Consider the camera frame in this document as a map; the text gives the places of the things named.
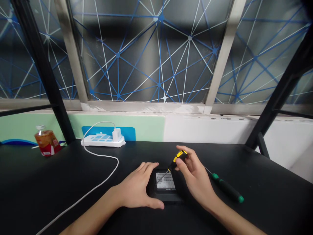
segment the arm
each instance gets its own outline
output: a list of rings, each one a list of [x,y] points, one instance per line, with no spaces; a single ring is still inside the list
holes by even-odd
[[[89,210],[68,226],[60,235],[97,234],[120,207],[151,207],[164,209],[162,201],[148,197],[146,187],[152,170],[159,163],[141,163],[123,182],[110,188]]]
[[[233,235],[265,234],[218,198],[205,167],[194,150],[185,146],[177,146],[177,148],[186,151],[188,157],[185,163],[181,159],[176,160],[176,170],[183,173],[190,193],[205,210],[210,212]]]

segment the blue wave decoration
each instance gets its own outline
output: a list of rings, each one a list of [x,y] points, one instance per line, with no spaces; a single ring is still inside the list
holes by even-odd
[[[22,140],[22,139],[8,139],[5,141],[2,141],[2,144],[6,145],[38,145],[35,142],[28,141],[28,140]]]

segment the white cable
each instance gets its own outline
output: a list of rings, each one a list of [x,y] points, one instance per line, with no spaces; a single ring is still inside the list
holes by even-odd
[[[50,225],[52,225],[55,221],[58,220],[58,218],[60,218],[62,215],[64,215],[66,212],[68,212],[70,209],[72,209],[74,206],[76,206],[81,200],[83,200],[87,195],[89,195],[92,191],[94,191],[96,188],[100,187],[101,185],[103,185],[110,177],[111,175],[115,172],[115,170],[117,169],[118,167],[118,164],[119,164],[119,161],[118,161],[118,158],[116,157],[112,157],[112,156],[107,156],[107,155],[99,155],[99,154],[96,154],[96,153],[93,153],[93,152],[90,152],[89,150],[86,149],[85,147],[85,136],[86,134],[91,130],[91,128],[93,128],[95,125],[99,124],[99,123],[103,123],[103,122],[108,122],[108,123],[112,123],[114,125],[114,129],[116,128],[115,127],[115,124],[113,122],[109,122],[109,121],[102,121],[102,122],[97,122],[96,124],[94,124],[92,127],[89,128],[89,130],[86,131],[84,137],[82,138],[82,145],[84,147],[84,149],[88,152],[88,153],[91,153],[93,155],[96,155],[96,156],[99,156],[99,157],[109,157],[109,158],[114,158],[117,160],[117,165],[116,167],[114,168],[114,170],[112,171],[112,173],[99,185],[97,185],[96,187],[94,187],[92,190],[90,190],[89,192],[87,192],[84,196],[81,197],[81,199],[79,199],[77,202],[75,202],[73,205],[71,205],[69,208],[67,208],[65,211],[63,211],[61,214],[59,214],[57,217],[55,217],[50,223],[48,223],[42,230],[40,230],[36,235],[40,235],[43,231],[45,231],[47,228],[49,228]]]

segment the juice bottle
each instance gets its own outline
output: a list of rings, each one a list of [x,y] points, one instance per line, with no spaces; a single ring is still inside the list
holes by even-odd
[[[36,141],[43,156],[49,157],[61,150],[61,146],[53,131],[45,130],[45,125],[36,126],[38,132],[35,134]]]

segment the desk surface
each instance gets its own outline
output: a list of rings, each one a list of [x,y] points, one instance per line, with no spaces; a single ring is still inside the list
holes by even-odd
[[[166,168],[177,143],[127,142],[121,148],[89,147],[115,156],[119,167],[111,178],[63,215],[43,234],[58,234],[92,206],[111,186],[144,162]],[[229,182],[245,198],[236,204],[212,182],[217,195],[235,211],[268,234],[300,234],[313,219],[313,184],[247,148],[231,144],[185,144],[202,163]],[[0,146],[1,234],[36,234],[59,213],[101,183],[116,160],[97,157],[75,141],[50,158],[38,149]],[[179,180],[181,173],[175,176]],[[201,209],[189,193],[186,204],[165,209],[120,208],[99,234],[228,234]]]

